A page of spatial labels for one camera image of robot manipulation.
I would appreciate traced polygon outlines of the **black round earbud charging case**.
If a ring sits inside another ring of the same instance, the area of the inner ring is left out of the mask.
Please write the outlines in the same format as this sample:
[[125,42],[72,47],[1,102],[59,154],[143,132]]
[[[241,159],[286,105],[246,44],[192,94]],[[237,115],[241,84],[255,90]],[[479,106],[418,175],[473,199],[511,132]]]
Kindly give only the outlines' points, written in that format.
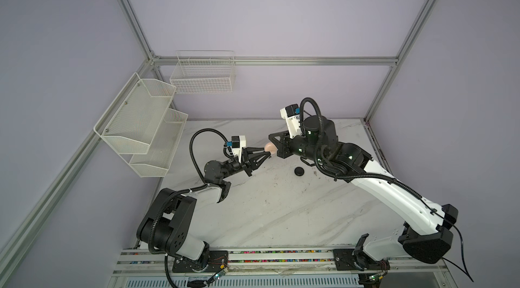
[[305,170],[302,167],[296,167],[294,173],[296,176],[301,177],[305,174]]

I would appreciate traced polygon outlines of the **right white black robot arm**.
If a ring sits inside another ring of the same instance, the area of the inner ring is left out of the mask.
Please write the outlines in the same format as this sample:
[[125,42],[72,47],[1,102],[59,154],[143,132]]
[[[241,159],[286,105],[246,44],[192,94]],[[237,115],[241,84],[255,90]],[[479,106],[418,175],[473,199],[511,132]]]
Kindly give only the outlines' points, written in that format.
[[338,139],[333,121],[311,116],[298,127],[269,135],[280,158],[297,155],[325,176],[342,180],[370,193],[394,211],[404,224],[393,235],[372,239],[364,234],[352,252],[354,267],[366,270],[387,258],[410,256],[435,264],[452,247],[458,210],[429,201],[393,177],[372,155],[353,143]]

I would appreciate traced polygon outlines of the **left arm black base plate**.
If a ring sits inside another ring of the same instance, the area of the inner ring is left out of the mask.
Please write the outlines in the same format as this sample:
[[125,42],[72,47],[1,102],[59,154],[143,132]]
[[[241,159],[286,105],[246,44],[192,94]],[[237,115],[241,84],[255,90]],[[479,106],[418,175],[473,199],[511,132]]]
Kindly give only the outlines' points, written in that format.
[[229,252],[225,250],[209,250],[198,260],[186,257],[175,257],[169,262],[172,273],[216,273],[228,264]]

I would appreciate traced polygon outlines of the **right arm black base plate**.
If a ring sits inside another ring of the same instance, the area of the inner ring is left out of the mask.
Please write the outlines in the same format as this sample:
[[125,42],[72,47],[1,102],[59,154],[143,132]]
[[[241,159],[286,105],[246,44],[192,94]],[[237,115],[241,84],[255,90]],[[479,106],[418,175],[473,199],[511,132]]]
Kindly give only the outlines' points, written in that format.
[[334,249],[333,260],[337,270],[386,271],[390,268],[387,260],[374,261],[354,248]]

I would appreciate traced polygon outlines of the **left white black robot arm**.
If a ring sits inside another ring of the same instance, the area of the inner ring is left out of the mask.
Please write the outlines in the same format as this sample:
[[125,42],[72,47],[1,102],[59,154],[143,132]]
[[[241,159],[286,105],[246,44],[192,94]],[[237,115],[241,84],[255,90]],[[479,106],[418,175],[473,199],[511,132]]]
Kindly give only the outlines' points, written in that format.
[[222,202],[231,188],[226,178],[241,172],[251,176],[271,155],[263,148],[242,148],[240,157],[207,162],[203,185],[179,191],[160,190],[139,224],[137,239],[148,245],[151,254],[180,256],[205,263],[209,245],[189,233],[198,200],[206,195],[213,203]]

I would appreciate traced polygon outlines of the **pink round charging case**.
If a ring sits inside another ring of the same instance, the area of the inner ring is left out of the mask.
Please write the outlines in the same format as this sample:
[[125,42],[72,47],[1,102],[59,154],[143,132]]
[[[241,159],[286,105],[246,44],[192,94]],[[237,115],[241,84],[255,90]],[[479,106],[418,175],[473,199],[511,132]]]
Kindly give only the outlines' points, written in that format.
[[264,151],[269,152],[271,155],[276,155],[278,152],[278,148],[274,143],[268,143],[265,145]]

